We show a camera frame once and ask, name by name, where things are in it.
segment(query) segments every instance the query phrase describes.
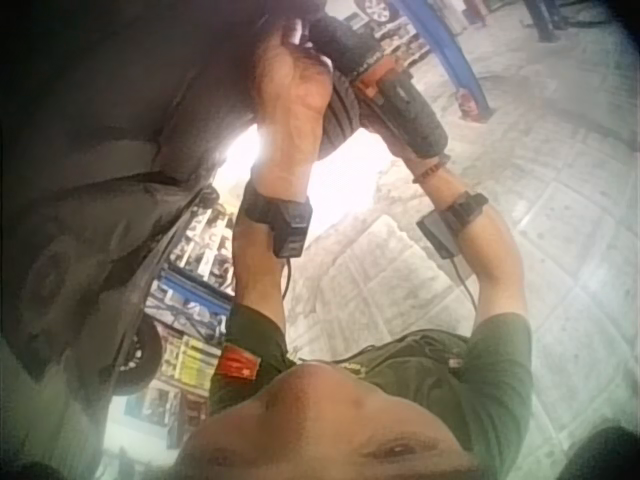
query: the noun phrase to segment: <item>wrist strap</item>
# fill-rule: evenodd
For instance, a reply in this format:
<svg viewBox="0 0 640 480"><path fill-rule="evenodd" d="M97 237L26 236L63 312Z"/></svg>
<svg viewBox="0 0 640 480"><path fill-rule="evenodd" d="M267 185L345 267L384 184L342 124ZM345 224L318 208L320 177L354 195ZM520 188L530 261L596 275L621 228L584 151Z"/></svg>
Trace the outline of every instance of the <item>wrist strap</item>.
<svg viewBox="0 0 640 480"><path fill-rule="evenodd" d="M427 178L429 178L433 174L438 173L440 170L442 170L442 167L444 167L444 163L440 161L435 165L431 165L424 172L416 175L415 178L413 179L413 183L418 184L418 183L424 182Z"/></svg>
<svg viewBox="0 0 640 480"><path fill-rule="evenodd" d="M449 163L449 160L451 160L451 157L446 153L443 153L438 157L438 163L436 163L435 165L431 165L424 172L416 175L415 178L413 179L413 183L417 184L417 183L424 182L427 178L429 178L433 174L438 173L440 170L442 170L442 168L444 168L447 165L447 163Z"/></svg>

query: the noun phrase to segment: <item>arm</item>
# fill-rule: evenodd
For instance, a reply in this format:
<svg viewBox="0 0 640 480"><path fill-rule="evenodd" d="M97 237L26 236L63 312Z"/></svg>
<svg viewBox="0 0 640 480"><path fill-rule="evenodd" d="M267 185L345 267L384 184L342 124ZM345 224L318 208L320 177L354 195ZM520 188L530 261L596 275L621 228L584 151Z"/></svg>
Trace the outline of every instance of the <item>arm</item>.
<svg viewBox="0 0 640 480"><path fill-rule="evenodd" d="M291 43L294 30L291 25L276 28L258 52L255 95L264 147L251 181L267 197L305 201L333 84L319 57ZM283 262L272 252L269 227L241 211L233 232L236 303L264 314L284 331Z"/></svg>
<svg viewBox="0 0 640 480"><path fill-rule="evenodd" d="M404 162L414 175L428 165L411 156L405 156ZM428 177L420 186L436 210L447 209L468 190L464 182L446 168ZM476 326L500 313L526 315L520 252L509 227L491 205L485 206L482 215L462 231L458 246L480 286Z"/></svg>

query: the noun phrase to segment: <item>man's right hand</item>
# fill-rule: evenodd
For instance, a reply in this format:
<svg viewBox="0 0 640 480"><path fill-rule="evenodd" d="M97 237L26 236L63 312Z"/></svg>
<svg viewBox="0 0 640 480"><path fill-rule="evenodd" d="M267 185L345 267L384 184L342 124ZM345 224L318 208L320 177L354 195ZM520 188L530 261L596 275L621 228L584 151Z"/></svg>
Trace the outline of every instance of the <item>man's right hand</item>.
<svg viewBox="0 0 640 480"><path fill-rule="evenodd" d="M366 105L360 107L360 124L370 132L377 133L387 144L387 148L394 157L400 158L414 177L420 175L427 168L440 161L435 158L420 158L397 135L395 135L384 121Z"/></svg>

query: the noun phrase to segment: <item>bright light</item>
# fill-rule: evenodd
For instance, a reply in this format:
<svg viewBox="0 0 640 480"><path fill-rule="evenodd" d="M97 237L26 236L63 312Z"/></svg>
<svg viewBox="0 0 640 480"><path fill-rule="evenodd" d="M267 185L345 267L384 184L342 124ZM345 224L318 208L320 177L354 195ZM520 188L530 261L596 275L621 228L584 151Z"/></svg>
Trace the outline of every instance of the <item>bright light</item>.
<svg viewBox="0 0 640 480"><path fill-rule="evenodd" d="M260 155L260 135L258 126L253 125L247 131L240 134L227 150L224 164L216 172L213 184L224 197L231 195L235 197L237 191L244 188L244 184L249 180L251 167Z"/></svg>
<svg viewBox="0 0 640 480"><path fill-rule="evenodd" d="M313 220L307 245L346 215L373 205L378 174L389 167L392 158L379 136L360 129L316 163L309 184Z"/></svg>
<svg viewBox="0 0 640 480"><path fill-rule="evenodd" d="M260 147L255 125L231 144L226 162L214 180L223 198L239 204ZM307 245L346 215L373 205L378 174L389 167L392 158L380 137L361 129L333 154L315 164L309 184L313 220Z"/></svg>

